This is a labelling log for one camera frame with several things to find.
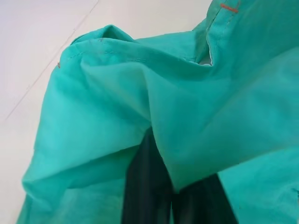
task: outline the orange stitch mark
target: orange stitch mark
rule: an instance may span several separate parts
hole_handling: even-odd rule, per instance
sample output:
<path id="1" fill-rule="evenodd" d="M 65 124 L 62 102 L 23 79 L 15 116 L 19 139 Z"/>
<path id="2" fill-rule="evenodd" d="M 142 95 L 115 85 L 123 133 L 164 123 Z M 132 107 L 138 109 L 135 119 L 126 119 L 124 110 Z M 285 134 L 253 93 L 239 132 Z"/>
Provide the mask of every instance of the orange stitch mark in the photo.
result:
<path id="1" fill-rule="evenodd" d="M 238 13 L 239 12 L 239 10 L 237 8 L 229 7 L 229 6 L 227 6 L 227 5 L 223 4 L 223 3 L 221 3 L 220 6 L 222 8 L 225 8 L 225 9 L 229 10 L 229 11 L 232 11 L 234 13 Z"/>

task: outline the white wall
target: white wall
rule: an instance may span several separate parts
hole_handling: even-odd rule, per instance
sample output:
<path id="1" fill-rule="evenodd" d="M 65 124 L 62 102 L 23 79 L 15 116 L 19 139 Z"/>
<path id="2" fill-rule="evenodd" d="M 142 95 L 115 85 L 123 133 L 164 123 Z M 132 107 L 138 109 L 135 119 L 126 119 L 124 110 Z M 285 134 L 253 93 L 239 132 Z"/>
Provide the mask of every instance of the white wall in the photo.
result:
<path id="1" fill-rule="evenodd" d="M 0 1 L 0 223 L 13 224 L 33 154 L 41 103 L 61 51 L 114 24 L 133 38 L 191 30 L 211 0 Z"/>

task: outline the white surface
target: white surface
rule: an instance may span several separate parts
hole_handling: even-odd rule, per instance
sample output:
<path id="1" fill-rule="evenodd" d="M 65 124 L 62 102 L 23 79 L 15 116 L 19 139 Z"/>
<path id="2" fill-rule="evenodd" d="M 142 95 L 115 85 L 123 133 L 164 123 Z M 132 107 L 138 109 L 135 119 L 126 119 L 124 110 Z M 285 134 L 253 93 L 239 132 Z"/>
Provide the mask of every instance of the white surface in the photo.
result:
<path id="1" fill-rule="evenodd" d="M 15 223 L 43 95 L 61 51 L 114 24 L 133 38 L 191 30 L 211 0 L 2 0 L 0 2 L 0 224 Z"/>

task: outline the teal fabric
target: teal fabric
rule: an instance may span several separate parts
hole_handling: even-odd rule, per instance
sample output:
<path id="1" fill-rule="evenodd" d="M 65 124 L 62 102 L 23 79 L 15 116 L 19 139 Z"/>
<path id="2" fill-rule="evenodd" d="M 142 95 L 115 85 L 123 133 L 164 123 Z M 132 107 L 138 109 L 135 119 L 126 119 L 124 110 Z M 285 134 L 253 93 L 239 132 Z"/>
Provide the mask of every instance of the teal fabric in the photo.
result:
<path id="1" fill-rule="evenodd" d="M 18 224 L 119 224 L 150 126 L 177 191 L 219 172 L 240 224 L 296 223 L 299 1 L 224 2 L 238 5 L 214 0 L 190 32 L 74 40 L 51 74 Z"/>

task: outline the green cloth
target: green cloth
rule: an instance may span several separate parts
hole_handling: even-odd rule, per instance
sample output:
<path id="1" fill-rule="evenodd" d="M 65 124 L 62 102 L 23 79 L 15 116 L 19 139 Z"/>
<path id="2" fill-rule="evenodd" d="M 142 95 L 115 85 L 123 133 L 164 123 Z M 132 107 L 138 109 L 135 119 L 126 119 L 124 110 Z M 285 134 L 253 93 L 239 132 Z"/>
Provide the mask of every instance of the green cloth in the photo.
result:
<path id="1" fill-rule="evenodd" d="M 150 126 L 176 190 L 220 172 L 240 224 L 296 223 L 299 1 L 223 2 L 190 32 L 107 26 L 62 53 L 18 224 L 119 224 Z"/>

